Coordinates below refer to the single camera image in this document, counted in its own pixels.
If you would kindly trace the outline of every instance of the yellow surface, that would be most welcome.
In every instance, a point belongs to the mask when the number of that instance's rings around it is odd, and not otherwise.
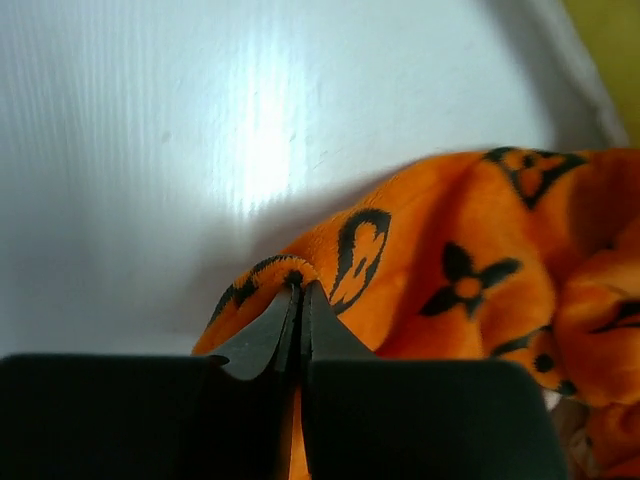
[[[640,0],[564,0],[625,128],[640,147]]]

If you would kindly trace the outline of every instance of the wrinkled fabric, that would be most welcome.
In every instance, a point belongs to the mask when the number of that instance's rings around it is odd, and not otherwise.
[[[424,159],[223,294],[193,349],[319,280],[386,358],[499,358],[587,405],[602,478],[640,477],[640,150]],[[299,410],[292,479],[308,478]]]

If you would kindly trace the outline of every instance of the black pattern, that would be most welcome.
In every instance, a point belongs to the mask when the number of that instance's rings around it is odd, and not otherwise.
[[[365,224],[372,225],[375,228],[375,233],[371,240],[374,242],[379,241],[379,247],[373,254],[367,254],[362,258],[356,259],[356,232],[359,227]],[[390,225],[391,214],[389,212],[377,208],[366,208],[354,213],[340,229],[338,233],[338,270],[329,293],[329,301],[336,315],[351,307],[373,280],[387,243]],[[347,279],[350,272],[351,279],[364,275],[361,287],[357,291],[349,292],[348,296],[336,298],[335,295],[338,288]]]
[[[556,392],[565,397],[571,397],[578,392],[578,389],[570,380],[563,380],[560,382],[558,388],[556,388]]]
[[[265,258],[264,260],[256,263],[254,267],[249,271],[247,278],[245,281],[240,284],[232,284],[225,290],[225,292],[220,297],[218,304],[216,305],[215,310],[213,311],[213,315],[211,315],[211,319],[207,323],[206,328],[209,328],[211,324],[218,318],[222,310],[233,300],[236,304],[236,307],[240,307],[249,297],[251,297],[258,290],[258,284],[256,281],[256,275],[262,272],[269,265],[272,265],[276,262],[289,260],[289,259],[297,259],[295,255],[273,255],[271,257]],[[296,280],[298,279],[296,273],[300,275],[300,283],[302,282],[302,274],[297,270],[292,270],[289,272],[287,277],[285,278],[285,283],[289,284],[298,284]]]
[[[506,161],[507,155],[512,152],[518,152],[518,155],[523,155],[522,165],[517,168],[509,165]],[[549,161],[554,158],[558,159],[559,163],[547,167]],[[570,170],[587,163],[584,158],[573,153],[561,154],[545,150],[531,150],[530,154],[524,154],[524,152],[513,147],[501,147],[491,150],[485,154],[485,159],[500,167],[529,209],[535,208],[538,201],[558,178]],[[537,172],[540,175],[540,183],[533,192],[527,192],[521,181],[521,176],[527,171]]]
[[[505,258],[478,272],[473,267],[471,256],[460,245],[448,242],[442,252],[442,270],[449,285],[437,290],[424,304],[420,313],[433,317],[462,304],[469,319],[473,319],[476,311],[485,300],[485,290],[503,282],[508,276],[517,272],[521,266],[520,261],[514,258]],[[477,293],[470,297],[463,297],[456,291],[456,285],[466,279],[475,279],[479,284]]]
[[[610,332],[616,328],[640,328],[640,301],[634,300],[622,303],[613,320],[602,327],[592,330],[591,333]]]
[[[553,370],[553,367],[555,367],[555,362],[553,361],[553,358],[551,358],[551,355],[541,353],[533,361],[533,366],[539,373],[547,373]]]
[[[543,331],[551,331],[551,325],[545,325],[540,328],[536,328],[535,330],[521,336],[518,338],[514,338],[513,340],[509,340],[503,344],[498,345],[491,351],[492,357],[500,357],[507,353],[515,352],[516,350],[522,350],[523,348],[529,348],[529,343],[531,339],[535,337],[538,332]]]

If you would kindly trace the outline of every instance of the white sheet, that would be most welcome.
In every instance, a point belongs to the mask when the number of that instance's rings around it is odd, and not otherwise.
[[[605,145],[524,2],[0,2],[0,352],[187,352],[411,159]]]

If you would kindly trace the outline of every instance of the black object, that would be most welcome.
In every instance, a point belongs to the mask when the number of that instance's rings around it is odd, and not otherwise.
[[[296,384],[314,480],[568,478],[526,371],[381,360],[319,283],[204,357],[3,360],[0,478],[286,479]]]

